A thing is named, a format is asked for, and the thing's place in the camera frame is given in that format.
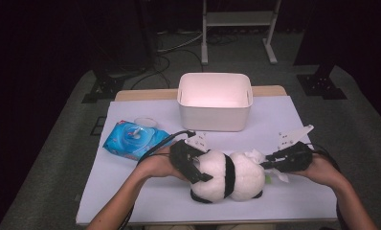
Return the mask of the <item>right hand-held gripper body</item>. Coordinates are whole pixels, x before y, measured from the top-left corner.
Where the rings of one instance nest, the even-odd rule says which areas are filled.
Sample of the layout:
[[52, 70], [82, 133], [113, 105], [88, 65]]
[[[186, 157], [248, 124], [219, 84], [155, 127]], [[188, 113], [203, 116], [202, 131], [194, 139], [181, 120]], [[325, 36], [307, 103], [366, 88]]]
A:
[[288, 157], [282, 158], [282, 161], [287, 161], [289, 163], [289, 167], [287, 170], [279, 170], [280, 172], [299, 172], [308, 168], [312, 162], [313, 150], [307, 144], [302, 142], [302, 138], [313, 128], [314, 126], [308, 125], [279, 133], [280, 138], [278, 149], [290, 152]]

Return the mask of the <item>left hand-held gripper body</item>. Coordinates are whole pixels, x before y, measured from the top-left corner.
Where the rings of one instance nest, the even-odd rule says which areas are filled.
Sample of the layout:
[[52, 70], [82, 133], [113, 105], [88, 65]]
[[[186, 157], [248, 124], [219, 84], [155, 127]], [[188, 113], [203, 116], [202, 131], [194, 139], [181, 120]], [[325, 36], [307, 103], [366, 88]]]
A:
[[192, 150], [208, 152], [206, 135], [203, 132], [196, 132], [192, 137], [180, 140], [170, 147], [169, 160], [172, 166], [189, 180], [191, 172], [198, 170], [191, 160]]

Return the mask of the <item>white wet wipe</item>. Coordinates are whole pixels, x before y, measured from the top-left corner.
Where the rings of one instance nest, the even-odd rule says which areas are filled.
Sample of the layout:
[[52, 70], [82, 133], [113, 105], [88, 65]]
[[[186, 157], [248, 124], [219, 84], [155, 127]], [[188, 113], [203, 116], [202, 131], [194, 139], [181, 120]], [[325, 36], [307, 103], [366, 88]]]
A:
[[[246, 156], [250, 158], [257, 165], [264, 163], [266, 161], [265, 155], [256, 149], [247, 151]], [[267, 170], [267, 172], [274, 174], [282, 182], [285, 182], [285, 183], [289, 182], [289, 177], [286, 173], [280, 172], [277, 169], [270, 169], [270, 170]]]

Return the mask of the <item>panda plush toy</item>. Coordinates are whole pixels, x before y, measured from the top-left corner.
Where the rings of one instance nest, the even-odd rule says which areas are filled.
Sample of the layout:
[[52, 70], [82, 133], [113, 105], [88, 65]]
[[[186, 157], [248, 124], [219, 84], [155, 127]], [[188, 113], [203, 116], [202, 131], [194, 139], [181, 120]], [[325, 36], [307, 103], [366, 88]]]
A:
[[216, 203], [227, 197], [245, 201], [262, 195], [265, 184], [264, 168], [246, 156], [246, 152], [227, 155], [210, 150], [199, 157], [195, 166], [213, 179], [190, 185], [190, 197], [202, 203]]

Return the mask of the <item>blue wet wipes packet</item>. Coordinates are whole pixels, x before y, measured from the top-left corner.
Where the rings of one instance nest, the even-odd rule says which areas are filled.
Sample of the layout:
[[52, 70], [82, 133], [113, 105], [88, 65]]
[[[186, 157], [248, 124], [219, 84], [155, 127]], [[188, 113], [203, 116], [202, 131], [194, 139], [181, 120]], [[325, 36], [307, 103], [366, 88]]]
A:
[[168, 137], [164, 130], [121, 120], [116, 123], [103, 147], [112, 154], [139, 161], [147, 151]]

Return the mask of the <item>white plastic storage box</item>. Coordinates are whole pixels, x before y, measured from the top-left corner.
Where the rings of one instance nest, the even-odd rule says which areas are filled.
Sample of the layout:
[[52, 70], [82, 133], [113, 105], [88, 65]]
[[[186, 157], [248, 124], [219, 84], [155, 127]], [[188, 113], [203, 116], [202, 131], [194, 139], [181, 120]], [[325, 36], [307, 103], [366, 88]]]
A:
[[193, 130], [241, 131], [253, 101], [250, 79], [236, 73], [187, 73], [177, 92], [182, 126]]

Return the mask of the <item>person's left hand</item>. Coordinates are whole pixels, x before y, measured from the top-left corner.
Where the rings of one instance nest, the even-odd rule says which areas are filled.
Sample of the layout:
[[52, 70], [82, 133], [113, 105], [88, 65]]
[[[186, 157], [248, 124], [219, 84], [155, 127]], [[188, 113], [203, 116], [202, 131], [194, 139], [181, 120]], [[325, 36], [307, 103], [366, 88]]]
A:
[[186, 180], [186, 177], [172, 166], [167, 153], [149, 156], [136, 167], [134, 173], [142, 179], [174, 176]]

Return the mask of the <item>person's right hand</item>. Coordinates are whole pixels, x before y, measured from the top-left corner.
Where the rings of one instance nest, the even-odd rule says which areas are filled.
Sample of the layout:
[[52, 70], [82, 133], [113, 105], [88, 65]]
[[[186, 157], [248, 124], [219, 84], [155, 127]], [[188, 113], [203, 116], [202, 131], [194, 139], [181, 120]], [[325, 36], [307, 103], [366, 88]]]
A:
[[304, 176], [333, 190], [344, 188], [348, 184], [347, 179], [324, 156], [319, 154], [314, 154], [308, 168], [296, 172], [296, 175]]

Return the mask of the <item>white table sheet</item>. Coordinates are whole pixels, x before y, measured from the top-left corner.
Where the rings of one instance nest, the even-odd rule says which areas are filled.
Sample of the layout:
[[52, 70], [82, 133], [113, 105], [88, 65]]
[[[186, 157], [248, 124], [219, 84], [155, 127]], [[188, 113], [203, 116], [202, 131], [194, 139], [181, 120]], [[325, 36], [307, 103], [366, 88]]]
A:
[[[112, 102], [108, 108], [101, 140], [121, 120], [151, 118], [169, 133], [181, 130], [179, 104], [175, 100]], [[240, 132], [209, 132], [208, 147], [232, 153], [256, 149], [271, 154], [278, 149], [280, 134], [303, 126], [288, 96], [255, 97], [247, 126]], [[88, 224], [118, 191], [136, 162], [99, 147], [89, 174], [76, 223]], [[326, 186], [291, 175], [287, 183], [272, 175], [263, 195], [244, 202], [227, 198], [214, 204], [191, 199], [190, 185], [175, 177], [150, 178], [135, 202], [130, 223], [196, 223], [242, 221], [292, 221], [335, 219], [336, 198]]]

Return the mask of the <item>black stand base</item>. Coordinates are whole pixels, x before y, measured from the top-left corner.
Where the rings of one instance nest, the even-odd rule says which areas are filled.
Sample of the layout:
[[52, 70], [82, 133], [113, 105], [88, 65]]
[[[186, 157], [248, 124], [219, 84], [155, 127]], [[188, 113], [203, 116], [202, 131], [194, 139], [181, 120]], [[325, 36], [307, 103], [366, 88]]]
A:
[[93, 73], [95, 82], [91, 90], [84, 95], [83, 104], [94, 104], [98, 100], [114, 99], [117, 93], [123, 89], [124, 78], [112, 77], [101, 69], [95, 69]]
[[323, 63], [314, 74], [301, 74], [297, 79], [306, 96], [320, 96], [324, 100], [345, 100], [342, 89], [335, 86], [330, 78], [333, 63]]

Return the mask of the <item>black floor bracket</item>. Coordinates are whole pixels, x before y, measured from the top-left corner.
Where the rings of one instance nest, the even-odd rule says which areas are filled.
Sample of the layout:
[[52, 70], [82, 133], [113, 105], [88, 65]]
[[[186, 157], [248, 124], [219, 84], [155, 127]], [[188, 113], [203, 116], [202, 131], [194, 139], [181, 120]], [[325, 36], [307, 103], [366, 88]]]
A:
[[90, 135], [91, 136], [101, 136], [105, 121], [106, 121], [105, 116], [98, 117], [94, 126], [91, 129]]

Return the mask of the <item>white metal stand frame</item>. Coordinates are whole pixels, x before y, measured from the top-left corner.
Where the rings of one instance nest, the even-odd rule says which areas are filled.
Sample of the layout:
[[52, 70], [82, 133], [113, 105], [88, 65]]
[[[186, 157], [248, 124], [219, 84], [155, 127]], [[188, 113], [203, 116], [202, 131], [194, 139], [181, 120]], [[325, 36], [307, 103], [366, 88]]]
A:
[[277, 24], [281, 0], [276, 0], [271, 11], [230, 11], [230, 12], [207, 12], [207, 0], [203, 0], [202, 9], [202, 42], [201, 63], [209, 63], [207, 32], [212, 27], [252, 27], [267, 26], [268, 32], [262, 40], [264, 49], [271, 64], [277, 64], [278, 60], [273, 51], [271, 42]]

